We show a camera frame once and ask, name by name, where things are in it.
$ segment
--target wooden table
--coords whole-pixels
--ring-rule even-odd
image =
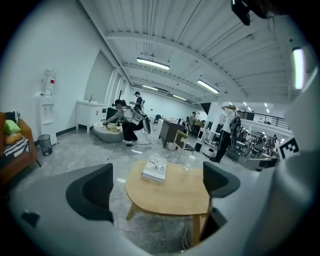
[[[209,207],[209,195],[203,183],[203,170],[168,162],[164,182],[141,177],[146,160],[138,161],[128,173],[125,189],[132,201],[126,217],[129,221],[134,211],[149,214],[193,217],[193,245],[199,243],[202,227]]]
[[[159,135],[159,139],[162,139],[163,142],[163,148],[166,147],[167,142],[174,142],[178,130],[184,132],[184,129],[183,125],[164,119]]]

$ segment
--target light fixture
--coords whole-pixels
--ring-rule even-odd
[[[152,89],[152,90],[158,91],[157,88],[153,88],[153,87],[150,87],[150,86],[147,86],[147,85],[142,85],[142,87],[145,87],[145,88],[148,88],[148,89]]]
[[[305,58],[304,51],[300,47],[293,48],[295,81],[294,87],[302,89],[305,82]]]
[[[148,65],[151,65],[151,66],[155,66],[155,67],[158,67],[158,68],[161,68],[161,69],[164,69],[164,70],[169,70],[170,69],[170,66],[168,66],[168,65],[164,65],[164,64],[161,64],[159,62],[155,62],[155,61],[144,59],[144,58],[136,58],[136,61],[139,62],[139,63],[144,63],[144,64],[148,64]]]
[[[203,87],[209,89],[210,91],[214,92],[215,94],[218,94],[219,91],[216,90],[215,88],[212,88],[209,84],[205,83],[204,81],[202,80],[198,80],[196,81],[198,84],[202,85]]]
[[[178,99],[180,99],[180,100],[186,101],[185,98],[181,98],[181,97],[179,97],[179,96],[177,96],[177,95],[172,95],[172,96],[173,96],[173,97],[176,97],[176,98],[178,98]]]

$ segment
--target backpack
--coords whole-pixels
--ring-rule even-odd
[[[232,120],[229,127],[231,130],[231,134],[238,134],[241,127],[241,120],[238,115]]]

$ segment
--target orange sofa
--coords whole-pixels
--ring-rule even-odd
[[[0,169],[0,185],[6,184],[10,181],[16,174],[21,172],[28,165],[37,162],[41,167],[41,164],[38,161],[37,151],[34,143],[34,139],[32,137],[31,128],[23,121],[19,119],[18,126],[21,129],[21,133],[24,137],[29,140],[30,143],[30,152],[23,152],[9,164],[7,164],[4,168]]]

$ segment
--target concrete floor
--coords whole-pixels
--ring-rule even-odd
[[[42,167],[34,164],[17,177],[11,184],[10,196],[30,186],[43,177],[69,172],[83,167],[99,164],[113,163],[114,187],[110,195],[110,209],[115,219],[115,227],[135,245],[145,251],[158,255],[169,255],[183,250],[182,238],[185,233],[185,224],[191,218],[187,217],[160,217],[141,212],[135,212],[130,221],[126,221],[131,201],[127,196],[125,188],[126,176],[131,165],[138,160],[147,160],[150,154],[158,154],[167,158],[169,162],[176,162],[177,158],[169,158],[169,143],[166,148],[159,139],[160,129],[157,125],[152,127],[151,134],[145,139],[140,131],[137,131],[138,143],[144,145],[126,146],[124,143],[105,143],[100,140],[92,131],[86,134],[85,129],[71,131],[58,137],[59,144],[53,146],[53,153],[43,156],[39,147],[38,157]],[[190,138],[188,143],[195,146],[197,140]],[[196,157],[195,167],[202,168],[203,161],[209,158],[202,152],[194,152]],[[183,164],[188,153],[182,154]],[[232,162],[224,156],[221,164],[241,166],[238,162]],[[192,240],[192,223],[187,230],[187,241]]]

